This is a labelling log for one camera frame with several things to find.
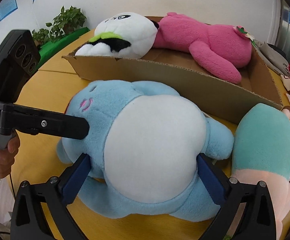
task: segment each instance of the human hand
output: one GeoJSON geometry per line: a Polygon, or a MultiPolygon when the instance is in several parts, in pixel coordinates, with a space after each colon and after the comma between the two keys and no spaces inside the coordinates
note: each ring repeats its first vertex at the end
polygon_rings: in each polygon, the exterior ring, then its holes
{"type": "Polygon", "coordinates": [[[0,179],[4,179],[11,173],[11,167],[15,162],[14,157],[20,147],[20,138],[18,134],[12,138],[7,145],[7,149],[0,150],[0,179]]]}

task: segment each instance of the stuffed animal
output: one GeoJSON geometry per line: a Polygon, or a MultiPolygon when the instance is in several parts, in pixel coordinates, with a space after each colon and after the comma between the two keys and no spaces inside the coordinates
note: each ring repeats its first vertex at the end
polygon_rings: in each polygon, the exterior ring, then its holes
{"type": "Polygon", "coordinates": [[[190,53],[200,66],[216,77],[235,84],[241,82],[237,68],[250,62],[253,39],[244,28],[207,25],[173,12],[158,24],[153,48],[190,53]]]}
{"type": "MultiPolygon", "coordinates": [[[[290,210],[290,109],[257,104],[239,123],[232,152],[232,177],[241,183],[265,181],[280,238],[290,210]]],[[[242,214],[243,206],[238,213],[242,214]]]]}
{"type": "Polygon", "coordinates": [[[170,214],[189,221],[217,214],[196,157],[204,152],[228,158],[233,135],[173,88],[95,81],[72,98],[66,114],[90,125],[83,140],[62,138],[57,153],[63,163],[74,163],[81,153],[90,156],[92,170],[78,197],[94,212],[109,218],[170,214]]]}
{"type": "Polygon", "coordinates": [[[153,46],[158,24],[137,13],[120,13],[102,21],[94,37],[76,56],[141,58],[153,46]]]}

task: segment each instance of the blue gripper pad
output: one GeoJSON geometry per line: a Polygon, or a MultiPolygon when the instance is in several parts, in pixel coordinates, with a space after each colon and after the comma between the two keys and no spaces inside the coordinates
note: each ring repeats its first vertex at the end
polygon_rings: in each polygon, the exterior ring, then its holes
{"type": "Polygon", "coordinates": [[[207,192],[216,205],[222,206],[226,202],[226,188],[221,180],[227,179],[226,175],[203,154],[197,156],[197,164],[198,176],[207,192]]]}
{"type": "Polygon", "coordinates": [[[69,205],[74,202],[87,175],[91,171],[92,166],[89,155],[82,154],[71,167],[68,167],[66,169],[68,170],[65,170],[63,172],[66,182],[59,188],[59,192],[63,197],[63,205],[69,205]]]}

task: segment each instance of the white wall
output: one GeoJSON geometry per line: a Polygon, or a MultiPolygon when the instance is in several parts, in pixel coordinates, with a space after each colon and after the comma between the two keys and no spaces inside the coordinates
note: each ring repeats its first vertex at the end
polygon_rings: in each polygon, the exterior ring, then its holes
{"type": "Polygon", "coordinates": [[[242,25],[256,39],[271,43],[275,43],[280,19],[280,0],[35,0],[39,26],[45,27],[63,5],[81,7],[89,28],[120,12],[164,16],[174,11],[210,24],[242,25]]]}
{"type": "Polygon", "coordinates": [[[0,44],[13,29],[38,29],[32,10],[33,0],[16,0],[18,9],[0,22],[0,44]]]}

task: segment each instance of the screw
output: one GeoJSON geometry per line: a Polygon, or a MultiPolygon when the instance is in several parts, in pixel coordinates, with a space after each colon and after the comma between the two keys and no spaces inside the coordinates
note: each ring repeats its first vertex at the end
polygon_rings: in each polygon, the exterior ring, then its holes
{"type": "Polygon", "coordinates": [[[264,181],[261,180],[261,181],[259,182],[259,185],[260,185],[261,187],[266,187],[266,182],[264,182],[264,181]]]}
{"type": "Polygon", "coordinates": [[[28,184],[29,184],[29,182],[28,182],[27,180],[24,180],[24,181],[21,183],[21,187],[26,187],[28,184]]]}
{"type": "Polygon", "coordinates": [[[43,120],[41,125],[42,125],[42,127],[47,127],[47,122],[45,120],[43,120]]]}
{"type": "Polygon", "coordinates": [[[58,181],[58,177],[52,177],[49,179],[50,183],[55,183],[58,181]]]}
{"type": "Polygon", "coordinates": [[[232,184],[236,184],[238,182],[238,180],[234,177],[229,178],[229,182],[232,184]]]}

